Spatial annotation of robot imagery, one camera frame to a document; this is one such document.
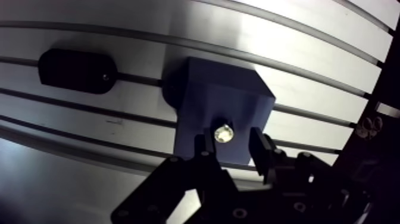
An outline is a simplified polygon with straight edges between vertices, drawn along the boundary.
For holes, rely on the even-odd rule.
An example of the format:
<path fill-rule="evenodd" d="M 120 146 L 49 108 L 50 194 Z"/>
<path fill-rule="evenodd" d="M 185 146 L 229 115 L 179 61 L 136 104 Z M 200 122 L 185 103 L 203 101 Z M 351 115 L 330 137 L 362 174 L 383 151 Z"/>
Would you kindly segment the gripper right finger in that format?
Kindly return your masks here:
<path fill-rule="evenodd" d="M 360 223 L 372 205 L 372 196 L 318 157 L 300 152 L 295 158 L 253 127 L 249 152 L 264 184 L 271 185 L 278 220 L 287 223 Z"/>

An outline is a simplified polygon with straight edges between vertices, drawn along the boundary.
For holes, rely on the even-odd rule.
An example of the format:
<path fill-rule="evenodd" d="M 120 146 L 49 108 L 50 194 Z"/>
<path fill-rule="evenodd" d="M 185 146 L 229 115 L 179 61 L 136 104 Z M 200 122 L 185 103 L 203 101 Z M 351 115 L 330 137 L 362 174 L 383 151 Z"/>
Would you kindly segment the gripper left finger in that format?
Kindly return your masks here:
<path fill-rule="evenodd" d="M 185 192 L 199 193 L 200 207 L 187 223 L 233 223 L 233 199 L 238 193 L 216 157 L 210 130 L 194 138 L 195 155 L 165 159 L 111 213 L 112 223 L 166 223 Z"/>

